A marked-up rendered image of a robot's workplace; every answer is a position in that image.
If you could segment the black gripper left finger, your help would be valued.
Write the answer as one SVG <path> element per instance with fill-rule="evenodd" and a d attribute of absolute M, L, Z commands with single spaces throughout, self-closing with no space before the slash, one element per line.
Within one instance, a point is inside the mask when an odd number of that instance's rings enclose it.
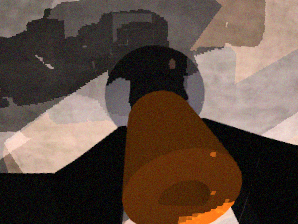
<path fill-rule="evenodd" d="M 55 173 L 0 173 L 0 224 L 122 224 L 126 127 Z"/>

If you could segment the orange knob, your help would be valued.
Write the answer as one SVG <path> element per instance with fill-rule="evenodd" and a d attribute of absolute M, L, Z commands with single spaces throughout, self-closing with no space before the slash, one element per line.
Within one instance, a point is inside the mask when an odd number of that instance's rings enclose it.
<path fill-rule="evenodd" d="M 121 201 L 134 224 L 210 224 L 242 186 L 238 164 L 170 91 L 146 93 L 128 117 Z"/>

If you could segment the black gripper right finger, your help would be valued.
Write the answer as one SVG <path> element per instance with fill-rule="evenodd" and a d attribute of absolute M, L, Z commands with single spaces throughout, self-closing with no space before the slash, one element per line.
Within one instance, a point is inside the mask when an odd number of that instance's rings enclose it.
<path fill-rule="evenodd" d="M 298 145 L 201 119 L 242 171 L 238 224 L 298 224 Z"/>

